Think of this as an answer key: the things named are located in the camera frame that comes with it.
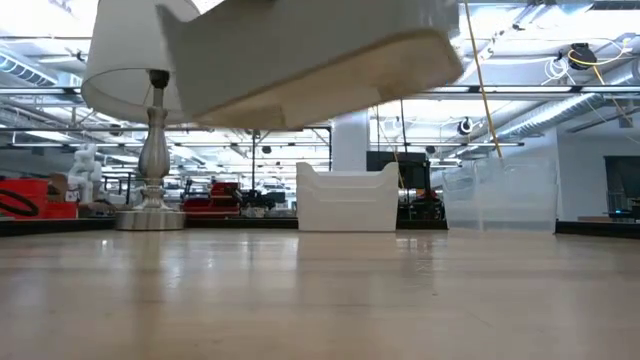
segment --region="white statue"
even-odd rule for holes
[[[79,190],[79,199],[68,198],[68,201],[80,200],[81,204],[93,202],[93,183],[102,179],[102,165],[95,161],[97,150],[95,144],[86,144],[74,154],[74,163],[67,175],[67,182],[69,190]]]

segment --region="red object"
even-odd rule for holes
[[[182,204],[182,210],[190,218],[224,219],[239,216],[240,204],[228,193],[237,190],[238,187],[238,183],[215,183],[208,199],[186,199]]]
[[[40,179],[8,179],[0,181],[0,189],[8,190],[27,198],[38,208],[39,213],[36,216],[22,216],[3,209],[0,209],[0,212],[17,220],[42,219],[44,210],[47,206],[48,185],[48,180]],[[10,196],[0,195],[0,202],[18,209],[28,209],[28,207],[25,206],[25,204],[23,204],[21,201],[18,201]]]
[[[43,219],[75,219],[78,217],[78,205],[76,203],[48,203],[44,211]]]
[[[0,189],[8,190],[27,198],[38,208],[39,213],[36,216],[22,216],[2,209],[0,209],[0,212],[16,220],[77,218],[78,206],[76,203],[50,203],[47,195],[48,187],[49,180],[8,179],[0,181]],[[22,202],[10,196],[0,195],[0,202],[18,209],[28,209]]]

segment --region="yellow cable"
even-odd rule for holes
[[[487,100],[487,93],[484,90],[482,70],[480,69],[480,59],[478,58],[478,46],[476,45],[476,38],[473,35],[473,26],[471,25],[471,11],[469,10],[469,0],[464,0],[464,7],[467,12],[467,23],[469,24],[469,35],[471,35],[473,57],[476,60],[476,68],[478,69],[478,81],[480,82],[480,91],[482,92],[482,101],[484,102],[484,110],[487,113],[489,131],[491,131],[491,137],[493,138],[493,143],[496,145],[496,150],[498,151],[498,157],[502,158],[502,149],[500,149],[500,143],[498,142],[498,137],[496,136],[496,129],[493,126],[493,119],[491,118],[491,111],[489,110],[489,101]]]
[[[598,62],[598,63],[590,63],[590,62],[587,62],[587,61],[578,60],[578,59],[574,58],[573,56],[571,56],[571,54],[573,54],[574,52],[576,52],[576,51],[575,51],[575,50],[571,50],[571,51],[569,51],[569,53],[567,54],[567,57],[568,57],[571,61],[573,61],[573,62],[575,62],[575,63],[578,63],[578,64],[581,64],[581,65],[587,65],[587,66],[600,66],[600,65],[606,65],[606,64],[612,63],[612,62],[614,62],[614,61],[618,61],[618,60],[620,60],[620,59],[622,58],[622,55],[624,55],[625,50],[624,50],[624,49],[622,49],[622,51],[620,51],[620,54],[618,54],[618,56],[614,57],[613,59],[609,59],[609,60],[607,60],[607,61],[602,61],[602,62]]]
[[[391,151],[393,152],[393,158],[398,163],[398,177],[400,177],[400,186],[402,186],[402,190],[404,190],[405,189],[405,187],[404,187],[404,179],[402,178],[402,173],[400,172],[400,161],[398,161],[398,154],[396,153],[396,148],[394,148],[391,145],[391,141],[389,141],[389,138],[387,137],[387,134],[382,129],[382,126],[380,125],[379,121],[378,121],[378,131],[380,131],[382,133],[382,136],[384,136],[384,140],[387,142],[387,145],[391,148]]]
[[[600,80],[600,83],[602,83],[602,85],[607,85],[604,82],[604,78],[602,77],[602,74],[600,74],[600,70],[598,70],[597,66],[593,67],[593,71],[595,71],[596,76],[598,77],[598,80]],[[618,111],[620,111],[620,114],[622,114],[622,116],[625,118],[625,120],[627,120],[627,122],[629,122],[629,125],[633,126],[633,120],[631,120],[629,118],[629,116],[627,115],[627,112],[622,109],[622,106],[620,106],[620,104],[618,104],[616,99],[611,99],[611,100],[613,100],[613,103],[616,105],[616,108],[618,108]]]

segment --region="wire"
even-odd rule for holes
[[[478,58],[478,45],[476,44],[476,37],[473,34],[473,26],[471,25],[471,10],[469,9],[469,0],[464,0],[464,7],[467,13],[467,24],[469,25],[469,35],[471,35],[471,45],[473,47],[473,57],[476,60],[476,68],[478,70],[478,81],[480,82],[480,91],[482,92],[482,102],[484,103],[484,110],[487,113],[487,121],[489,122],[489,131],[491,137],[496,145],[498,151],[498,157],[502,159],[502,149],[500,149],[500,143],[496,136],[496,129],[493,126],[493,119],[491,118],[491,111],[489,110],[489,100],[487,100],[487,92],[484,89],[484,80],[482,78],[482,69],[480,66],[480,59]]]
[[[607,39],[607,38],[571,38],[571,39],[536,39],[536,38],[518,38],[518,37],[514,37],[514,38],[510,38],[510,39],[504,39],[505,41],[520,41],[520,40],[530,40],[530,41],[559,41],[559,42],[564,42],[564,43],[574,43],[574,42],[591,42],[594,40],[602,40],[602,41],[607,41],[609,42],[611,45],[615,46],[618,50],[622,51],[623,48],[620,47],[620,45],[618,45],[615,41],[611,40],[611,39]]]
[[[587,66],[600,66],[600,65],[606,65],[609,63],[612,63],[614,61],[620,60],[620,58],[622,58],[622,55],[625,54],[626,50],[622,50],[620,51],[620,54],[618,54],[618,56],[614,57],[613,59],[609,59],[607,61],[602,61],[602,62],[596,62],[596,63],[591,63],[591,62],[586,62],[586,61],[582,61],[582,60],[578,60],[576,58],[574,58],[573,56],[571,56],[571,54],[573,54],[574,52],[576,52],[575,50],[571,50],[569,51],[569,53],[567,54],[567,56],[569,57],[569,59],[571,59],[571,61],[578,63],[580,65],[587,65]]]
[[[600,80],[600,83],[602,83],[602,85],[607,85],[604,81],[604,78],[602,77],[602,74],[600,74],[600,70],[598,70],[597,66],[593,67],[593,71],[596,73],[596,76],[598,77],[598,80]],[[574,84],[576,83],[575,81],[573,81],[573,78],[571,77],[571,75],[567,74],[569,76],[569,79],[571,79],[571,82],[573,82]],[[620,114],[622,114],[622,116],[625,118],[625,120],[627,120],[629,122],[630,125],[633,126],[633,121],[629,118],[629,116],[627,115],[627,112],[622,110],[622,107],[620,107],[620,104],[618,104],[618,102],[616,101],[616,99],[611,99],[613,100],[613,103],[616,105],[616,107],[618,108],[618,111],[620,112]],[[607,119],[605,119],[602,115],[600,115],[600,112],[598,112],[598,110],[596,108],[594,108],[590,102],[587,102],[587,105],[589,105],[589,107],[591,108],[591,110],[593,110],[594,113],[596,113],[596,115],[598,115],[598,117],[602,120],[602,123],[607,123]],[[630,141],[640,145],[640,141],[632,138],[631,136],[628,135],[624,135],[625,138],[629,139]]]
[[[602,83],[602,85],[607,85],[604,82],[604,78],[602,77],[602,74],[600,74],[600,70],[598,70],[597,66],[593,67],[593,71],[596,73],[596,76],[598,77],[598,80],[600,80],[600,82]],[[620,104],[618,104],[618,102],[616,101],[616,99],[611,99],[613,100],[613,103],[616,105],[616,107],[618,108],[618,111],[620,111],[620,114],[622,114],[622,116],[625,118],[625,120],[627,120],[629,122],[629,125],[633,126],[633,120],[631,120],[629,118],[629,116],[627,115],[626,111],[624,111],[622,109],[622,106],[620,106]]]
[[[560,60],[549,60],[544,66],[544,73],[547,75],[549,80],[542,83],[542,85],[546,85],[548,82],[553,80],[560,80],[565,75],[568,75],[569,62],[564,58]]]
[[[382,125],[380,125],[380,122],[378,122],[378,131],[382,133],[382,136],[384,136],[384,140],[387,142],[387,145],[391,148],[391,151],[393,152],[393,158],[398,163],[398,175],[400,177],[400,186],[402,187],[402,190],[404,190],[405,189],[404,179],[402,178],[402,173],[400,172],[400,161],[398,161],[398,153],[396,152],[396,149],[393,146],[391,146],[391,141],[389,141],[387,134],[382,129]]]

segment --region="light wood floor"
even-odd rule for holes
[[[639,359],[640,241],[0,239],[0,359]]]

